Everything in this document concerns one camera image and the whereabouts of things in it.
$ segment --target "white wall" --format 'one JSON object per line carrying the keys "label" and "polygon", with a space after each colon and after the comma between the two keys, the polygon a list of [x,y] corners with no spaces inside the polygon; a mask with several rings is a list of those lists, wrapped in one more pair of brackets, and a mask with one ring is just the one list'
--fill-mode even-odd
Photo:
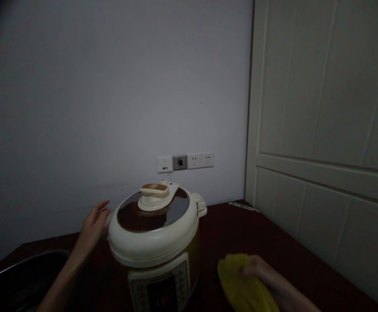
{"label": "white wall", "polygon": [[0,259],[116,207],[162,155],[173,180],[243,198],[252,1],[13,1],[0,16]]}

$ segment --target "dark red countertop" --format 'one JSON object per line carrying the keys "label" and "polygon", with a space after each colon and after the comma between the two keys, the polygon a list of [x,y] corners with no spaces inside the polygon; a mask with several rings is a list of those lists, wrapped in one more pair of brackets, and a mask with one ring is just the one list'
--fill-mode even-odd
{"label": "dark red countertop", "polygon": [[[26,243],[0,262],[0,270],[41,251],[71,250],[78,234]],[[216,272],[226,254],[258,254],[322,311],[378,311],[378,304],[258,212],[229,204],[208,207],[200,219],[202,268],[186,311],[233,311]],[[122,311],[108,242],[98,244],[78,278],[72,309]]]}

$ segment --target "sink basin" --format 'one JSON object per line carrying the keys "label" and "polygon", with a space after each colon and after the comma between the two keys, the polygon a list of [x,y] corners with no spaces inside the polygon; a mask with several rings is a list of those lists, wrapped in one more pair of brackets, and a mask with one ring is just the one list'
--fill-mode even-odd
{"label": "sink basin", "polygon": [[68,251],[52,250],[1,271],[0,311],[34,311],[68,257]]}

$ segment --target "yellow rag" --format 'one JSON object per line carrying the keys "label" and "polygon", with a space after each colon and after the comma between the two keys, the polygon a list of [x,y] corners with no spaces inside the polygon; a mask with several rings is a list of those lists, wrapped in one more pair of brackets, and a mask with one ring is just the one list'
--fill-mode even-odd
{"label": "yellow rag", "polygon": [[236,312],[279,312],[268,288],[256,277],[241,279],[240,268],[250,265],[247,254],[229,254],[218,262],[218,275],[226,298]]}

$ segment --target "electrical outlet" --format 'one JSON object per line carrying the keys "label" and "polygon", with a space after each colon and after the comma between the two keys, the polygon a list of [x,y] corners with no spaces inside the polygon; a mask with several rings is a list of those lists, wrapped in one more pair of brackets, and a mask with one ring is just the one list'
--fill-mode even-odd
{"label": "electrical outlet", "polygon": [[157,157],[157,172],[173,172],[173,157]]}
{"label": "electrical outlet", "polygon": [[202,153],[200,159],[201,159],[202,168],[213,167],[215,164],[214,153]]}
{"label": "electrical outlet", "polygon": [[187,169],[202,168],[201,154],[188,154],[187,155]]}

